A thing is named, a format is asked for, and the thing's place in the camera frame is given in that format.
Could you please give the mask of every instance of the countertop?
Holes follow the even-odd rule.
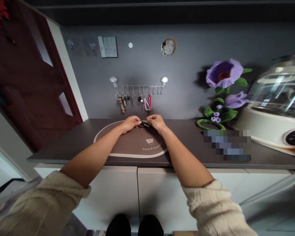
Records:
[[[202,129],[195,125],[197,119],[165,120],[166,125],[180,141],[207,168],[260,168],[260,169],[294,169],[295,157],[251,142],[251,161],[224,161],[215,149],[204,143]],[[107,125],[116,122],[114,119],[88,119],[78,125],[51,145],[33,154],[29,162],[65,164],[83,149],[91,145],[96,134]],[[154,158],[108,157],[106,165],[171,167],[169,153]]]

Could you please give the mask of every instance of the black shoe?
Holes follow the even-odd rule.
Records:
[[[106,236],[131,236],[127,217],[123,214],[116,215],[107,228]]]
[[[161,223],[153,215],[147,215],[139,226],[138,236],[164,236]]]

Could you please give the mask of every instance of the cream knit sweater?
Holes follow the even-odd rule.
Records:
[[[88,197],[84,189],[66,175],[54,171],[36,189],[26,192],[0,217],[0,236],[61,235],[69,214],[80,200]],[[220,182],[204,188],[184,188],[190,214],[196,218],[199,236],[256,236],[247,225],[238,204]]]

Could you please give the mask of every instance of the appliance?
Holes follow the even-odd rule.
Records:
[[[261,144],[295,148],[295,55],[274,60],[233,127]]]

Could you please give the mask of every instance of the pixelated blur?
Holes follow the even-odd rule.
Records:
[[[250,161],[250,130],[204,130],[204,142],[224,161]]]

